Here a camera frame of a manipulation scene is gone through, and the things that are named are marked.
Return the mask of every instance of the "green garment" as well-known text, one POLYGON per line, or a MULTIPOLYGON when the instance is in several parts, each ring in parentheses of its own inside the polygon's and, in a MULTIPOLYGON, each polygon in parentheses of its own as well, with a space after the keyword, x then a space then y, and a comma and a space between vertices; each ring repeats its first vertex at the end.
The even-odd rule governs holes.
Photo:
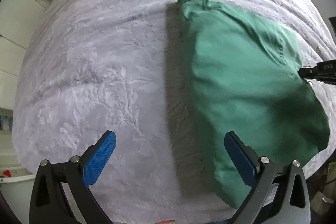
POLYGON ((328 118, 301 68, 288 28, 211 0, 178 0, 182 59, 213 190, 238 208, 250 187, 223 145, 234 131, 273 162, 305 165, 328 144, 328 118))

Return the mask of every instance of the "metal screw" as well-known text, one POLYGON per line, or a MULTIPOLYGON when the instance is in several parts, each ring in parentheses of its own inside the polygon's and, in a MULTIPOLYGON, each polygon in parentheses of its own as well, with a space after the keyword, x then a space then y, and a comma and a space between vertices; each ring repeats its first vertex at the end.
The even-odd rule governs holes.
POLYGON ((261 157, 260 160, 262 163, 265 163, 265 164, 269 163, 269 158, 267 157, 261 157))
POLYGON ((71 158, 71 162, 73 162, 73 163, 79 162, 79 156, 73 156, 71 158))
POLYGON ((46 166, 48 164, 48 160, 42 160, 41 162, 40 162, 40 165, 41 166, 46 166))
POLYGON ((298 160, 294 160, 293 161, 293 165, 296 166, 296 167, 299 167, 300 166, 300 162, 298 160))

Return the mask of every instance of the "bed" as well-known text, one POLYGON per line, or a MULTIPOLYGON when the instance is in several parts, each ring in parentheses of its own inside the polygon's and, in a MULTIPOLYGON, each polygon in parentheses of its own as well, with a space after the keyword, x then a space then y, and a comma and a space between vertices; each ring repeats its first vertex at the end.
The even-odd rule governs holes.
MULTIPOLYGON (((336 46, 310 0, 219 0, 297 32, 303 64, 336 58, 336 46)), ((117 147, 90 187, 112 221, 208 223, 230 218, 206 183, 188 107, 176 0, 53 0, 22 64, 13 144, 20 163, 81 155, 106 131, 117 147)), ((311 176, 336 148, 336 90, 311 81, 329 117, 327 149, 305 167, 311 176)))

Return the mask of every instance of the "red object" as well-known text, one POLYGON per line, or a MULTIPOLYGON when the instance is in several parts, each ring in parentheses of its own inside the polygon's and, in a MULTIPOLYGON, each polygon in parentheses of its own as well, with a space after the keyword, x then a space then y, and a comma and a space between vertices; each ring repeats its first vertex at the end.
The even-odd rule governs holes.
POLYGON ((2 174, 7 178, 10 178, 12 176, 12 174, 9 170, 4 171, 2 174))

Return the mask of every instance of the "blue object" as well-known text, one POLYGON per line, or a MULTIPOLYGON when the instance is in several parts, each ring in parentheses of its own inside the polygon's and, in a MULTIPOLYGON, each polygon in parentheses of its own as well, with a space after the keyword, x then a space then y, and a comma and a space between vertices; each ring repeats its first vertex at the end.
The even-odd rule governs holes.
POLYGON ((224 147, 244 183, 252 188, 255 187, 257 184, 256 167, 231 135, 231 132, 225 134, 224 147))
POLYGON ((83 167, 83 182, 86 187, 95 184, 117 144, 114 132, 109 132, 102 144, 83 167))

